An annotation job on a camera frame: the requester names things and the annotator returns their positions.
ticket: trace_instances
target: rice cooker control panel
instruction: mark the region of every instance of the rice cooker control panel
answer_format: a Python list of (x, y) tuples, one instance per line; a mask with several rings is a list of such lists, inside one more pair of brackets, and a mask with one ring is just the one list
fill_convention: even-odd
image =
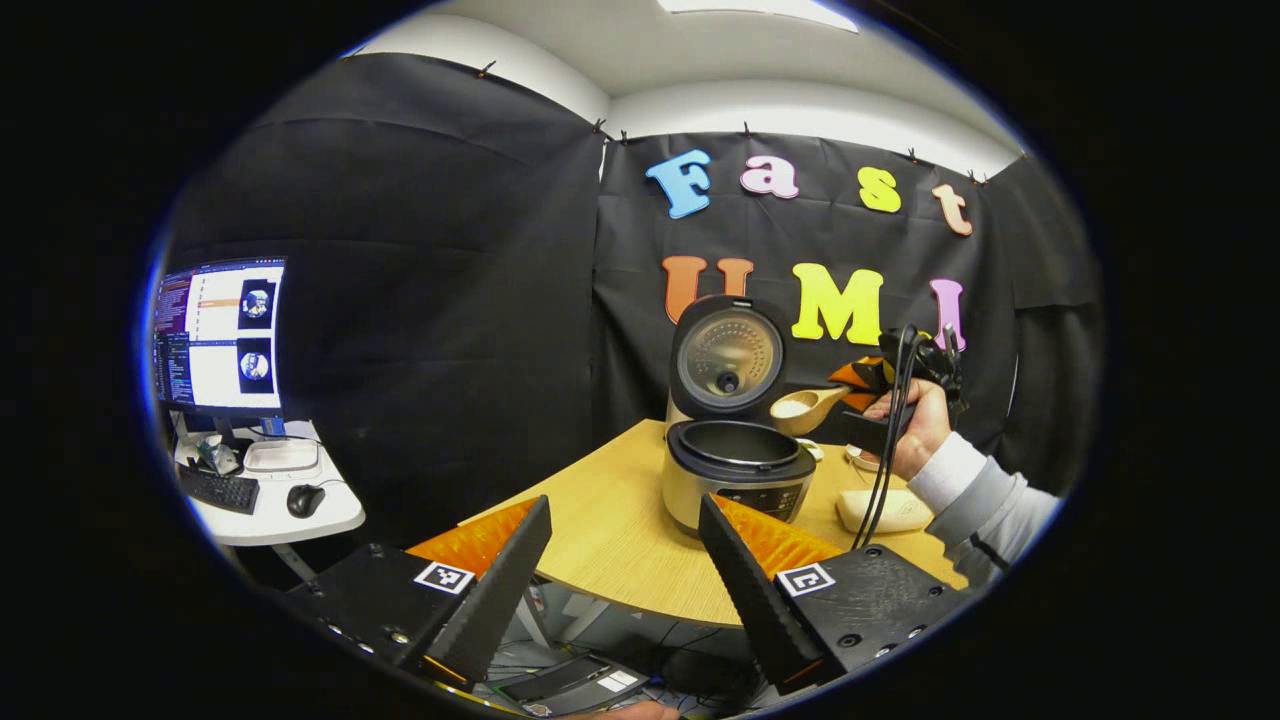
[(799, 484), (768, 489), (723, 488), (716, 495), (786, 521), (800, 501), (800, 489)]

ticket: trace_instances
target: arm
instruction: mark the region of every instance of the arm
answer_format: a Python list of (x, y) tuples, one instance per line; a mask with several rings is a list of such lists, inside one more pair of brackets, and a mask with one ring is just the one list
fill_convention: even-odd
[(646, 700), (609, 712), (562, 715), (561, 720), (680, 720), (680, 711)]
[[(925, 532), (945, 546), (947, 560), (975, 585), (987, 584), (1021, 555), (1052, 516), (1057, 498), (1028, 487), (992, 457), (978, 452), (951, 430), (946, 393), (913, 379), (908, 402), (915, 402), (911, 424), (899, 438), (892, 470), (933, 512)], [(888, 396), (864, 415), (882, 418)]]

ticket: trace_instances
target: white ceiling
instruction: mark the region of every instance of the white ceiling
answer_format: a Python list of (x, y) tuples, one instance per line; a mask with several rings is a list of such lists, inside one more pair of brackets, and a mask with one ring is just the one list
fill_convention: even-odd
[(1019, 150), (964, 90), (859, 18), (851, 33), (758, 13), (669, 14), (657, 0), (453, 0), (429, 12), (518, 35), (612, 97), (707, 81), (820, 82), (915, 102)]

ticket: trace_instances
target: black curtain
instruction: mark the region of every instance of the black curtain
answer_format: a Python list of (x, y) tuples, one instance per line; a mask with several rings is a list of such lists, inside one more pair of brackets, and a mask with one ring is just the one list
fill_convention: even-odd
[[(710, 155), (710, 205), (680, 219), (645, 170), (692, 149)], [(796, 169), (799, 196), (785, 200), (758, 195), (740, 183), (753, 155), (773, 155)], [(864, 167), (890, 172), (901, 208), (884, 213), (867, 208), (859, 196)], [(965, 199), (969, 236), (946, 223), (933, 188), (947, 183)], [(787, 316), (780, 328), (787, 338), (785, 382), (788, 388), (826, 383), (838, 366), (873, 345), (788, 337), (800, 310), (797, 263), (827, 268), (844, 290), (851, 273), (869, 269), (883, 275), (879, 325), (913, 323), (937, 333), (938, 309), (929, 281), (947, 278), (964, 287), (961, 334), (966, 340), (964, 397), (970, 409), (959, 430), (984, 452), (992, 452), (1005, 429), (1018, 356), (1012, 286), (1006, 249), (996, 238), (989, 187), (924, 160), (817, 137), (753, 133), (686, 133), (611, 142), (605, 150), (594, 260), (596, 346), (593, 387), (593, 441), (602, 443), (643, 418), (663, 418), (667, 361), (675, 324), (664, 310), (664, 258), (692, 255), (707, 261), (699, 296), (723, 292), (721, 258), (754, 264), (746, 295), (777, 305)], [(844, 445), (829, 420), (810, 434)]]
[(603, 136), (520, 86), (402, 54), (335, 61), (193, 178), (170, 268), (287, 255), (279, 383), (406, 546), (590, 448)]
[(995, 456), (1061, 495), (1085, 470), (1106, 357), (1102, 281), (1080, 215), (1043, 165), (1023, 156), (987, 193), (1009, 259), (1018, 380)]

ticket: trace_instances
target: computer monitor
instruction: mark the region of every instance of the computer monitor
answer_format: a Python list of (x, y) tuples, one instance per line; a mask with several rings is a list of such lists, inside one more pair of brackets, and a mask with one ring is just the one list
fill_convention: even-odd
[(156, 297), (156, 396), (165, 407), (211, 416), (223, 443), (241, 452), (252, 439), (236, 438), (232, 419), (284, 413), (275, 337), (284, 260), (241, 258), (174, 270)]

